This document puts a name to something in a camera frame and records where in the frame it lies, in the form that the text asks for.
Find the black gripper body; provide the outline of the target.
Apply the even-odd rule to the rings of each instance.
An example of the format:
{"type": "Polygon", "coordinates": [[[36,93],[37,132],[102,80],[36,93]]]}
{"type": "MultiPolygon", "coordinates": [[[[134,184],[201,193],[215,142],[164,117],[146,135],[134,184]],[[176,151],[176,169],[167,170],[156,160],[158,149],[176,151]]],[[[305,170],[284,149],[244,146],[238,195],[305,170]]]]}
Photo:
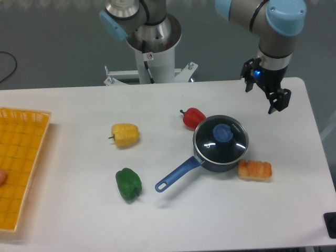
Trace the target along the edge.
{"type": "Polygon", "coordinates": [[[266,95],[277,92],[287,70],[286,58],[257,57],[252,76],[266,95]]]}

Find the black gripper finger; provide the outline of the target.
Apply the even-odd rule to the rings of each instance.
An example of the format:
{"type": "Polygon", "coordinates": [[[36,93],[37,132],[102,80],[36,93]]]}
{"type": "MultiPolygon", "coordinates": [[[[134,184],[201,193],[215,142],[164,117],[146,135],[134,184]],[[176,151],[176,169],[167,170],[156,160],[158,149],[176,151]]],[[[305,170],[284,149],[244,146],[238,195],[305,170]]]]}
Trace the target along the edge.
{"type": "Polygon", "coordinates": [[[241,78],[244,78],[246,84],[245,92],[250,92],[253,89],[254,83],[256,82],[253,73],[255,70],[258,70],[259,65],[260,58],[252,58],[243,64],[241,78]]]}
{"type": "Polygon", "coordinates": [[[272,114],[275,111],[282,111],[287,108],[289,105],[291,97],[291,91],[289,89],[278,88],[275,92],[272,92],[267,95],[269,100],[270,107],[268,114],[272,114]]]}

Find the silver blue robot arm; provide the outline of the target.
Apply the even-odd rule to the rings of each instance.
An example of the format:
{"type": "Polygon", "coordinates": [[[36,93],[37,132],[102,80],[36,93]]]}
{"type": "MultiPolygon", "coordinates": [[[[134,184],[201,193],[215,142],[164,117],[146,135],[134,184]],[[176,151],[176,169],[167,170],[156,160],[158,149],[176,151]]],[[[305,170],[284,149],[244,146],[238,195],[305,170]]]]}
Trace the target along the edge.
{"type": "MultiPolygon", "coordinates": [[[[256,58],[243,64],[241,77],[250,91],[257,85],[270,103],[269,112],[289,105],[291,92],[281,87],[306,16],[304,1],[216,1],[216,12],[259,37],[256,58]]],[[[165,1],[105,1],[101,23],[115,39],[133,49],[140,83],[187,82],[196,66],[175,69],[179,21],[165,1]]]]}

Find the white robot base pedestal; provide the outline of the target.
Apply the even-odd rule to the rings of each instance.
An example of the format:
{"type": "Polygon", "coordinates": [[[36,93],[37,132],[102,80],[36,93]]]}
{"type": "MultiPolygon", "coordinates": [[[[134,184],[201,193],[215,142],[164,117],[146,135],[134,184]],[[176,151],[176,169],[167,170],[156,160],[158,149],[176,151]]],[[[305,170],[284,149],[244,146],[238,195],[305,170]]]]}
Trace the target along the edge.
{"type": "Polygon", "coordinates": [[[134,51],[137,70],[105,69],[107,86],[124,85],[127,79],[147,83],[183,83],[192,81],[198,64],[190,61],[184,68],[175,67],[175,47],[182,37],[179,21],[171,14],[157,25],[142,25],[125,40],[134,51]]]}

